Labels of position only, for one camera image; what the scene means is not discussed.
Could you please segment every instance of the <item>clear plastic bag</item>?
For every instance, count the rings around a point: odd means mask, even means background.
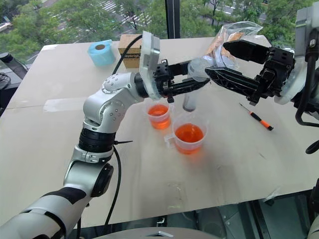
[[[256,35],[262,28],[262,26],[250,21],[223,25],[203,58],[213,66],[236,70],[238,68],[236,58],[223,47],[224,42],[239,40],[243,36]]]

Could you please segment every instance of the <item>orange screwdriver handle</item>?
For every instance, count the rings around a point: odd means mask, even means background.
[[[274,128],[270,126],[266,121],[262,120],[258,115],[256,115],[254,112],[249,113],[254,119],[258,120],[266,129],[269,131],[272,131]]]

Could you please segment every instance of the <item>clear plastic cup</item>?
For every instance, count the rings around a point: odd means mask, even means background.
[[[145,100],[144,111],[148,115],[151,125],[156,129],[165,129],[170,125],[170,113],[174,106],[166,101]]]
[[[183,114],[172,124],[172,133],[164,140],[169,148],[176,147],[183,154],[193,154],[200,150],[207,135],[209,121],[195,113]]]

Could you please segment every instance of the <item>blue tape roll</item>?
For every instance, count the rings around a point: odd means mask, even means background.
[[[111,45],[112,40],[94,42],[90,45],[88,54],[90,55],[94,65],[105,66],[112,64],[115,61]]]

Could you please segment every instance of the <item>crosswalk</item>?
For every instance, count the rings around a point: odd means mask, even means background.
[[[99,6],[104,9],[105,11],[111,12],[111,13],[116,13],[116,4],[112,1],[101,1],[99,3]],[[124,18],[121,20],[122,25],[125,24],[126,22],[128,23],[132,23],[133,20],[129,19],[127,16],[125,16],[123,14],[123,6],[121,6],[120,11],[121,16]],[[139,26],[145,26],[147,24],[150,24],[151,22],[151,17],[149,15],[140,15],[140,16],[136,16],[133,15],[133,19],[135,22],[137,22]]]

